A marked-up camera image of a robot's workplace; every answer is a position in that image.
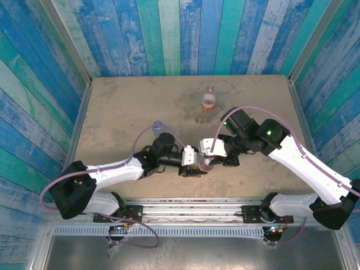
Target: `blue wooden wall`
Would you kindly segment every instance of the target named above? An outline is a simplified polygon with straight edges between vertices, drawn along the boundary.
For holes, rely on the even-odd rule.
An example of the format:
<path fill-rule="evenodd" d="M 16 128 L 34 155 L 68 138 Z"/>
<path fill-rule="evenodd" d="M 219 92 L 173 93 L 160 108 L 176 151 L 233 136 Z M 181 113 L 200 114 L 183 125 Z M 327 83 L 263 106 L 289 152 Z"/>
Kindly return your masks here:
<path fill-rule="evenodd" d="M 319 158 L 360 178 L 360 0 L 343 1 L 295 85 Z M 348 224 L 360 246 L 357 216 Z"/>
<path fill-rule="evenodd" d="M 52 0 L 90 77 L 289 74 L 330 0 Z"/>
<path fill-rule="evenodd" d="M 0 0 L 0 269 L 26 267 L 85 87 L 39 0 Z"/>

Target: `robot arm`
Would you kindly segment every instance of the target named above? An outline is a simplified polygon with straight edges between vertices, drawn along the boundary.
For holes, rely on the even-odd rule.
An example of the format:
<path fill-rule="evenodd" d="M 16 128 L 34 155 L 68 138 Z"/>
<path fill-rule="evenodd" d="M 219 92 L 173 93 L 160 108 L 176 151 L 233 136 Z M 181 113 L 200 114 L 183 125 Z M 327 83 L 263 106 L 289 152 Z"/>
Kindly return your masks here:
<path fill-rule="evenodd" d="M 202 162 L 234 167 L 240 165 L 239 155 L 261 152 L 288 167 L 316 192 L 311 195 L 270 193 L 260 206 L 263 219 L 273 221 L 275 217 L 285 215 L 314 216 L 321 224 L 333 230 L 338 230 L 345 223 L 358 197 L 341 185 L 359 191 L 358 181 L 350 181 L 337 174 L 304 149 L 306 155 L 341 182 L 341 185 L 336 184 L 302 156 L 289 131 L 273 119 L 258 125 L 244 111 L 239 110 L 224 124 L 232 136 L 220 134 L 213 151 L 210 150 L 213 139 L 208 138 L 200 141 L 199 150 L 187 146 L 179 152 L 174 137 L 163 133 L 151 146 L 134 154 L 125 166 L 69 178 L 52 187 L 50 194 L 64 219 L 80 213 L 114 215 L 119 208 L 124 208 L 124 202 L 115 193 L 100 193 L 105 187 L 149 177 L 158 172 L 160 165 L 179 168 L 179 176 L 199 177 L 207 174 L 199 169 Z M 81 161 L 76 161 L 63 174 L 113 167 L 124 162 L 85 167 Z"/>

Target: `plastic container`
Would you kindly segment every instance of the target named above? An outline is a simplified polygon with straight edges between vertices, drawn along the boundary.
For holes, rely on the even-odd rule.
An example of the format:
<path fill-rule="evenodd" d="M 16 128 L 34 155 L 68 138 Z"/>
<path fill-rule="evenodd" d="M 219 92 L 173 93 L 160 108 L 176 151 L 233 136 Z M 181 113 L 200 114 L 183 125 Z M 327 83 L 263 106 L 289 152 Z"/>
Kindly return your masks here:
<path fill-rule="evenodd" d="M 216 97 L 212 94 L 213 92 L 214 86 L 210 84 L 207 93 L 202 96 L 201 107 L 206 111 L 211 111 L 215 108 Z"/>
<path fill-rule="evenodd" d="M 164 127 L 163 125 L 161 125 L 161 121 L 155 121 L 155 122 L 154 122 L 154 125 L 156 125 L 156 126 L 154 126 L 154 127 L 152 128 L 152 131 L 153 131 L 154 137 L 155 137 L 155 139 L 156 139 L 156 138 L 158 138 L 158 137 L 160 136 L 160 134 L 166 132 L 166 127 Z"/>

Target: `metal frame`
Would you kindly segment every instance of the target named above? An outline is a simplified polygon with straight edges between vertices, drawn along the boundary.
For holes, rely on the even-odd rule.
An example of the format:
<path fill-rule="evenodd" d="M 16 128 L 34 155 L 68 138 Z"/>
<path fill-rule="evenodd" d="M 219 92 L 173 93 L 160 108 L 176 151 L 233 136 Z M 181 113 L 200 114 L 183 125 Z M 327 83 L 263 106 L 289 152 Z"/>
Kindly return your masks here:
<path fill-rule="evenodd" d="M 307 41 L 298 60 L 290 71 L 290 82 L 295 82 L 296 79 L 299 77 L 311 53 L 314 51 L 317 43 L 321 39 L 323 33 L 325 32 L 326 28 L 328 27 L 329 23 L 331 22 L 332 18 L 334 17 L 342 3 L 343 0 L 331 0 L 331 2 L 328 4 L 324 14 L 321 16 L 320 21 L 315 26 L 314 31 L 310 36 L 309 40 Z"/>
<path fill-rule="evenodd" d="M 251 226 L 243 224 L 242 217 L 234 216 L 233 211 L 238 210 L 243 205 L 259 205 L 260 202 L 259 199 L 243 198 L 127 200 L 127 204 L 143 205 L 143 221 L 156 228 L 163 236 L 168 235 L 169 231 L 173 230 L 175 234 L 182 237 L 245 237 L 254 239 L 259 238 L 259 230 L 264 224 L 251 224 Z M 71 220 L 63 220 L 57 211 L 47 211 L 44 213 L 44 218 L 45 222 L 39 229 L 27 270 L 43 270 L 45 268 L 53 236 L 97 235 L 103 237 L 109 227 L 114 226 L 114 223 L 93 223 L 93 215 L 80 215 Z M 289 226 L 300 226 L 302 221 L 303 218 L 294 217 L 294 223 L 289 224 Z M 308 219 L 307 226 L 318 227 L 322 230 L 322 226 L 313 218 Z M 254 233 L 246 235 L 244 233 L 246 230 Z M 148 236 L 148 234 L 141 232 L 140 236 Z M 339 244 L 346 268 L 349 270 L 360 269 L 358 254 L 349 230 L 343 227 L 335 232 L 334 237 Z"/>
<path fill-rule="evenodd" d="M 85 88 L 83 100 L 81 102 L 78 117 L 76 119 L 75 127 L 73 130 L 73 136 L 71 137 L 69 149 L 66 154 L 66 159 L 64 162 L 63 170 L 66 169 L 74 161 L 74 157 L 75 157 L 75 153 L 76 153 L 76 150 L 78 147 L 81 130 L 83 128 L 86 111 L 88 109 L 88 104 L 90 101 L 92 87 L 93 87 L 93 84 L 91 82 Z"/>
<path fill-rule="evenodd" d="M 78 52 L 78 49 L 75 46 L 73 38 L 71 37 L 68 29 L 66 28 L 59 12 L 57 11 L 55 5 L 52 0 L 40 0 L 41 5 L 43 6 L 46 14 L 49 16 L 52 24 L 54 25 L 57 33 L 59 34 L 61 40 L 63 41 L 65 47 L 69 51 L 72 56 L 75 65 L 77 66 L 82 78 L 84 79 L 86 84 L 91 82 L 91 78 L 88 74 L 86 66 Z"/>

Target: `purple cable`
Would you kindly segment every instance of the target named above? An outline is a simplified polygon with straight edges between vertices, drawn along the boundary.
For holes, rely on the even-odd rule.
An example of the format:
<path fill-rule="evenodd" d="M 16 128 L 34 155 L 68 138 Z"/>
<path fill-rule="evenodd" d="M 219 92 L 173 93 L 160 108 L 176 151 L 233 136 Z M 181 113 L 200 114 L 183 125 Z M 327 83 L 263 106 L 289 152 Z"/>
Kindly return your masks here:
<path fill-rule="evenodd" d="M 85 170 L 85 171 L 82 171 L 82 172 L 75 172 L 75 173 L 68 173 L 66 175 L 63 175 L 61 177 L 59 177 L 58 179 L 52 181 L 50 184 L 48 184 L 44 190 L 40 193 L 40 204 L 42 207 L 44 207 L 45 209 L 47 210 L 57 210 L 57 208 L 54 208 L 54 207 L 49 207 L 47 205 L 44 204 L 44 195 L 45 193 L 51 188 L 53 187 L 54 185 L 56 185 L 57 183 L 61 182 L 62 180 L 65 180 L 69 177 L 73 177 L 73 176 L 81 176 L 83 174 L 88 174 L 88 173 L 97 173 L 97 172 L 104 172 L 106 170 L 113 170 L 113 169 L 118 169 L 118 168 L 121 168 L 123 166 L 125 166 L 126 164 L 128 164 L 131 160 L 131 158 L 133 157 L 134 155 L 134 151 L 135 151 L 135 146 L 136 146 L 136 143 L 138 142 L 138 140 L 140 139 L 140 137 L 145 133 L 147 132 L 150 128 L 154 127 L 154 126 L 158 126 L 158 125 L 163 125 L 165 126 L 168 131 L 170 131 L 170 133 L 175 137 L 175 139 L 178 140 L 178 142 L 183 146 L 183 147 L 186 147 L 186 145 L 179 139 L 179 137 L 175 134 L 175 132 L 167 125 L 161 123 L 161 124 L 154 124 L 154 125 L 151 125 L 149 127 L 147 127 L 146 129 L 144 129 L 138 136 L 137 138 L 135 139 L 134 141 L 134 144 L 133 144 L 133 147 L 131 148 L 131 156 L 124 162 L 124 163 L 121 163 L 119 165 L 115 165 L 115 166 L 111 166 L 111 167 L 105 167 L 105 168 L 99 168 L 99 169 L 92 169 L 92 170 Z"/>
<path fill-rule="evenodd" d="M 154 127 L 154 126 L 158 126 L 159 124 L 154 124 L 154 125 L 151 125 L 149 127 L 147 127 L 146 129 L 144 129 L 138 136 L 137 138 L 135 139 L 134 141 L 134 144 L 133 144 L 133 147 L 131 149 L 131 156 L 124 162 L 124 163 L 121 163 L 119 165 L 116 165 L 116 166 L 111 166 L 111 167 L 106 167 L 106 168 L 99 168 L 99 169 L 92 169 L 92 170 L 85 170 L 85 171 L 82 171 L 82 172 L 75 172 L 75 173 L 69 173 L 69 174 L 66 174 L 66 175 L 63 175 L 61 177 L 59 177 L 58 179 L 52 181 L 50 184 L 48 184 L 44 190 L 41 192 L 40 194 L 40 204 L 41 206 L 43 206 L 45 209 L 47 210 L 57 210 L 57 208 L 55 207 L 49 207 L 47 205 L 45 205 L 44 203 L 44 195 L 45 193 L 51 188 L 53 187 L 54 185 L 56 185 L 57 183 L 69 178 L 69 177 L 73 177 L 73 176 L 81 176 L 82 174 L 88 174 L 88 173 L 96 173 L 96 172 L 104 172 L 106 170 L 113 170 L 113 169 L 118 169 L 118 168 L 121 168 L 123 166 L 125 166 L 126 164 L 128 164 L 131 160 L 131 158 L 133 157 L 134 155 L 134 151 L 135 151 L 135 146 L 136 146 L 136 143 L 138 142 L 138 140 L 140 139 L 140 137 L 146 132 L 148 131 L 150 128 Z M 175 137 L 175 139 L 178 140 L 178 142 L 183 146 L 183 147 L 186 147 L 186 145 L 179 139 L 179 137 L 175 134 L 175 132 L 167 125 L 161 123 L 161 125 L 165 126 L 168 131 L 170 131 L 170 133 Z M 101 214 L 99 213 L 99 215 L 102 215 L 103 217 L 105 218 L 110 218 L 110 219 L 116 219 L 116 220 L 119 220 L 119 221 L 125 221 L 125 222 L 131 222 L 131 223 L 138 223 L 142 226 L 144 226 L 145 228 L 148 228 L 156 237 L 156 244 L 154 246 L 144 246 L 144 245 L 140 245 L 140 244 L 135 244 L 135 243 L 131 243 L 131 242 L 121 242 L 122 244 L 125 244 L 125 245 L 130 245 L 130 246 L 136 246 L 138 248 L 144 248 L 144 249 L 154 249 L 156 247 L 159 246 L 159 236 L 158 234 L 148 225 L 140 222 L 140 221 L 136 221 L 136 220 L 132 220 L 132 219 L 127 219 L 127 218 L 118 218 L 118 217 L 112 217 L 110 215 L 105 215 L 105 214 Z"/>
<path fill-rule="evenodd" d="M 134 220 L 134 219 L 117 218 L 117 217 L 112 217 L 110 215 L 105 215 L 105 214 L 99 214 L 99 215 L 101 215 L 101 216 L 103 216 L 105 218 L 116 219 L 118 221 L 140 224 L 141 226 L 144 226 L 145 228 L 149 229 L 156 237 L 156 244 L 153 245 L 153 246 L 145 246 L 145 245 L 135 244 L 135 243 L 131 243 L 131 242 L 125 242 L 125 241 L 119 241 L 120 244 L 129 245 L 129 246 L 136 246 L 137 248 L 143 248 L 143 249 L 154 249 L 154 248 L 157 248 L 159 246 L 159 243 L 160 243 L 159 236 L 155 232 L 155 230 L 153 228 L 151 228 L 150 226 L 148 226 L 148 225 L 146 225 L 146 224 L 144 224 L 144 223 L 142 223 L 140 221 Z M 109 239 L 109 241 L 111 241 L 111 233 L 109 234 L 108 239 Z"/>
<path fill-rule="evenodd" d="M 269 244 L 272 244 L 272 245 L 282 245 L 282 244 L 288 244 L 290 242 L 293 242 L 295 241 L 297 238 L 299 238 L 299 236 L 303 233 L 304 229 L 305 229 L 305 224 L 306 224 L 306 217 L 304 218 L 304 221 L 303 221 L 303 225 L 301 226 L 300 230 L 297 232 L 297 234 L 295 234 L 292 238 L 288 239 L 288 240 L 285 240 L 285 241 L 281 241 L 281 242 L 272 242 L 270 241 L 269 239 L 267 239 L 265 236 L 264 236 L 264 239 L 266 242 L 268 242 Z"/>
<path fill-rule="evenodd" d="M 287 124 L 287 122 L 285 122 L 282 118 L 280 118 L 279 116 L 277 116 L 276 114 L 268 111 L 268 110 L 265 110 L 263 108 L 259 108 L 259 107 L 256 107 L 256 106 L 241 106 L 241 107 L 237 107 L 235 109 L 233 109 L 232 111 L 230 111 L 226 117 L 221 121 L 221 124 L 220 124 L 220 127 L 218 128 L 218 130 L 216 131 L 216 134 L 215 134 L 215 140 L 213 141 L 213 145 L 211 146 L 211 152 L 214 151 L 214 146 L 215 146 L 215 142 L 216 142 L 216 138 L 219 136 L 219 133 L 220 133 L 220 129 L 221 127 L 224 125 L 224 123 L 226 122 L 226 120 L 232 115 L 234 114 L 235 112 L 239 111 L 239 110 L 242 110 L 242 109 L 256 109 L 256 110 L 260 110 L 260 111 L 263 111 L 273 117 L 275 117 L 276 119 L 278 119 L 289 131 L 290 131 L 290 134 L 292 135 L 292 137 L 294 138 L 294 141 L 296 143 L 296 146 L 298 147 L 300 153 L 305 156 L 306 160 L 308 162 L 310 162 L 315 168 L 317 168 L 320 172 L 322 172 L 323 174 L 325 174 L 326 176 L 328 176 L 331 180 L 333 180 L 336 184 L 338 184 L 339 186 L 341 186 L 342 188 L 346 189 L 347 191 L 351 192 L 352 194 L 360 197 L 360 193 L 351 189 L 350 187 L 346 186 L 346 185 L 343 185 L 339 180 L 337 180 L 335 177 L 333 177 L 331 174 L 329 174 L 327 171 L 325 171 L 324 169 L 322 169 L 319 165 L 317 165 L 311 158 L 309 158 L 306 153 L 304 152 L 301 144 L 300 144 L 300 141 L 298 139 L 298 137 L 296 136 L 294 130 L 291 128 L 291 126 L 289 124 Z"/>

